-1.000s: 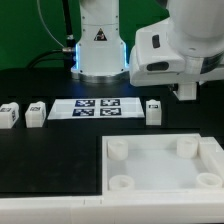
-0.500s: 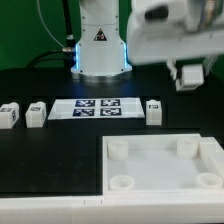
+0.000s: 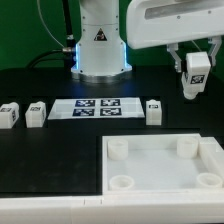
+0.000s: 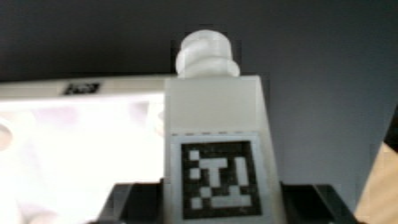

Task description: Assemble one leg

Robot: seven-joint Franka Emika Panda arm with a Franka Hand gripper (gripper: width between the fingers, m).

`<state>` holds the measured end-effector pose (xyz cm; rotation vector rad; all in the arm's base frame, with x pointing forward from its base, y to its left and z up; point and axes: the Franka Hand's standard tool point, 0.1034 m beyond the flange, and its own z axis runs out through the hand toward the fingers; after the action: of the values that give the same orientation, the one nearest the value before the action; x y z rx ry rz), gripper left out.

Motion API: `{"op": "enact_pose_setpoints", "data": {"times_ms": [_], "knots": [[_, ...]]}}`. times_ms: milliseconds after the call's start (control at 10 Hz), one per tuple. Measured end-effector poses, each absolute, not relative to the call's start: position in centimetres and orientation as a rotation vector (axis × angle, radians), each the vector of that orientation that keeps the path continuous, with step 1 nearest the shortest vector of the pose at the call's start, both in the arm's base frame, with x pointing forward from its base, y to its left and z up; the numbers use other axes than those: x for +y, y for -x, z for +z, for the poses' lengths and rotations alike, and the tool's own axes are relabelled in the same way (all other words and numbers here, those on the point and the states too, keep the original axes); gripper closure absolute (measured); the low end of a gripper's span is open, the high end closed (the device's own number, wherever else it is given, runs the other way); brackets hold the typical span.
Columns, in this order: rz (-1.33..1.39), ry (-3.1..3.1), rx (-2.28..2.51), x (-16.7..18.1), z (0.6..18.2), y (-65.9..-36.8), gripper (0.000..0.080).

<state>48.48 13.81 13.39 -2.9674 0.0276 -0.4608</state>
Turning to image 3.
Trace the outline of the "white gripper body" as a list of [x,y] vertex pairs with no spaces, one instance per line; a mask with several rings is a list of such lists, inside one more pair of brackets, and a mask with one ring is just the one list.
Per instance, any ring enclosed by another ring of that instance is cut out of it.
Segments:
[[224,0],[132,0],[126,35],[132,49],[224,35]]

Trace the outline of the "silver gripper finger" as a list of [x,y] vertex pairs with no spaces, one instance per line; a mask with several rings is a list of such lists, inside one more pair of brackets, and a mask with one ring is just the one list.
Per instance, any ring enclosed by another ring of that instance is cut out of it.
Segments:
[[167,45],[167,51],[170,53],[170,55],[172,56],[172,58],[175,61],[175,65],[174,65],[175,70],[178,73],[181,73],[182,72],[182,59],[177,54],[178,50],[179,50],[179,45],[177,43]]
[[222,37],[221,36],[210,37],[208,39],[208,43],[211,45],[211,48],[208,52],[208,56],[209,56],[209,59],[211,62],[211,66],[215,67],[216,66],[216,55],[222,45]]

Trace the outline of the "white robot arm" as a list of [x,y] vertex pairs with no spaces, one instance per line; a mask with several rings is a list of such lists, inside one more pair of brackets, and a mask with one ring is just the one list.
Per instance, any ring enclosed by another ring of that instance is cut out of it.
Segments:
[[92,83],[112,82],[132,70],[126,49],[143,49],[224,35],[224,0],[131,0],[126,40],[119,34],[119,0],[79,0],[81,39],[72,76]]

